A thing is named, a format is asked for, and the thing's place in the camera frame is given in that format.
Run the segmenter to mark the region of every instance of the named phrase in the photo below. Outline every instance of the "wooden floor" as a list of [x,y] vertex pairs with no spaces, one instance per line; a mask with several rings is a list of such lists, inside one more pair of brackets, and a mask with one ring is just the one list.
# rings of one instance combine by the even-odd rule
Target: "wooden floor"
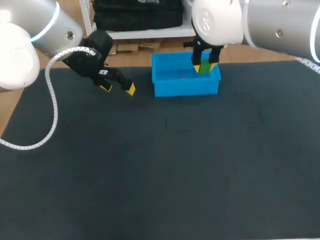
[[[61,7],[81,23],[84,28],[79,0],[58,0],[58,2]],[[164,41],[160,49],[160,52],[162,53],[180,51],[184,51],[184,49],[182,47],[182,42],[179,39],[168,39]],[[41,67],[45,68],[49,59],[41,52],[38,52],[38,55]],[[107,62],[111,67],[149,67],[151,66],[151,56],[152,54],[148,52],[140,52],[137,55],[119,54],[108,57]],[[293,60],[293,58],[284,54],[263,49],[256,50],[243,45],[229,45],[227,48],[222,50],[220,56],[221,63],[254,63],[288,60]],[[54,67],[66,68],[67,66],[63,62],[58,62]],[[0,136],[5,130],[21,94],[22,90],[4,92],[0,94]]]

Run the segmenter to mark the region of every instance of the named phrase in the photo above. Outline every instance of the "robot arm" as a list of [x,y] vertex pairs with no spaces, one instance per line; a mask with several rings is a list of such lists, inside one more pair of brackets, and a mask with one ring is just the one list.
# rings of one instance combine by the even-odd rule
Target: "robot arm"
[[197,34],[192,44],[193,65],[200,62],[199,51],[210,48],[210,63],[216,63],[217,50],[228,44],[250,45],[320,63],[319,20],[320,0],[196,0],[192,8]]
[[107,91],[112,87],[108,81],[116,81],[134,93],[133,81],[119,69],[104,66],[113,39],[102,30],[83,39],[82,27],[55,0],[0,0],[0,33],[0,93],[28,87],[37,79],[35,48],[52,58],[74,47],[88,47],[97,54],[75,52],[59,60]]
[[83,29],[55,0],[0,0],[0,34],[0,92],[5,92],[37,79],[34,47],[51,58],[79,46]]

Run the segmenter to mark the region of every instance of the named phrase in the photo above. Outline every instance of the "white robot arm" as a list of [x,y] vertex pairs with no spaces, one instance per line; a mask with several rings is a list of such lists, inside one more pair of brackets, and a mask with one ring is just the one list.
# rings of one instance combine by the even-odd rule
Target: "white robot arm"
[[35,48],[53,57],[79,46],[83,29],[55,0],[0,0],[0,35],[1,93],[37,79]]
[[195,0],[194,29],[211,46],[246,44],[320,63],[320,0]]

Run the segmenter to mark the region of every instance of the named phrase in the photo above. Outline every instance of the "green block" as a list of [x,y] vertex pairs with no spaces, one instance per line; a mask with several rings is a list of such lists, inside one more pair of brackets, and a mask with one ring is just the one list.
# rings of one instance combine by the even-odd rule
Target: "green block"
[[210,69],[211,69],[211,63],[209,62],[209,60],[208,59],[201,60],[199,73],[200,74],[208,74],[208,73],[210,73]]

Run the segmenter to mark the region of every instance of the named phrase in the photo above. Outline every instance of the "blue plastic bin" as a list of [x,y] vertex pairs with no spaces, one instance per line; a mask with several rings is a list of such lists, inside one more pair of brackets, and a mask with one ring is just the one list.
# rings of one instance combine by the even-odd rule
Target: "blue plastic bin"
[[[210,52],[202,54],[209,59]],[[221,80],[218,65],[208,74],[197,73],[192,52],[156,53],[152,55],[152,82],[155,97],[215,95]]]

